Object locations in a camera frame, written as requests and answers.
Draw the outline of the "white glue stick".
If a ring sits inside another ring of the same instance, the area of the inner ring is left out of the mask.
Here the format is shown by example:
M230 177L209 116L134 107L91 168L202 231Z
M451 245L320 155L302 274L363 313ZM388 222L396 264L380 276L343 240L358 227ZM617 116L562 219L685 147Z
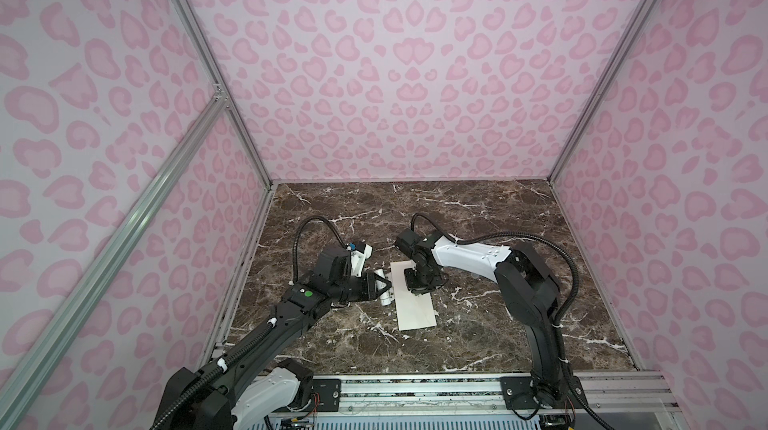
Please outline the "white glue stick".
M389 306L394 300L392 283L387 278L383 269L375 269L374 273L376 274L375 283L378 300L382 306Z

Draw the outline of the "cream white envelope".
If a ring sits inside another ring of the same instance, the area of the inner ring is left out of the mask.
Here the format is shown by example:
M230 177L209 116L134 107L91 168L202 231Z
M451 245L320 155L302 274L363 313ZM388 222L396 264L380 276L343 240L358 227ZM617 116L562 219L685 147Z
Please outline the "cream white envelope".
M432 297L429 294L416 295L406 285L405 271L413 267L414 263L410 260L390 263L397 323L400 331L430 328L437 324Z

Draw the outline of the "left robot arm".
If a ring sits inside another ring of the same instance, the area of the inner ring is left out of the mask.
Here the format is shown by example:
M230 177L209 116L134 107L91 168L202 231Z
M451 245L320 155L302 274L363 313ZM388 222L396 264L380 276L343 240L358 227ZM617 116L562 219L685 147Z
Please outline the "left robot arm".
M365 270L371 253L365 243L325 248L239 343L169 379L153 428L248 429L278 410L313 412L313 371L295 359L275 358L334 307L376 300L390 289L389 280Z

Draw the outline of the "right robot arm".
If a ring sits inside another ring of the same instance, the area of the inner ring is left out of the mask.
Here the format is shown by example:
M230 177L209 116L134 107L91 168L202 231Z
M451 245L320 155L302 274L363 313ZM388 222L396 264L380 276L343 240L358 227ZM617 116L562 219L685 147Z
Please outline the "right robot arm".
M571 273L571 287L560 299L562 282L530 244L541 243L558 254ZM498 232L470 240L436 230L423 236L402 231L394 246L414 262L405 272L408 290L431 293L445 285L446 267L479 275L496 283L508 314L525 327L532 352L531 383L525 397L545 408L566 401L573 371L561 331L565 314L578 295L578 267L560 245L525 232Z

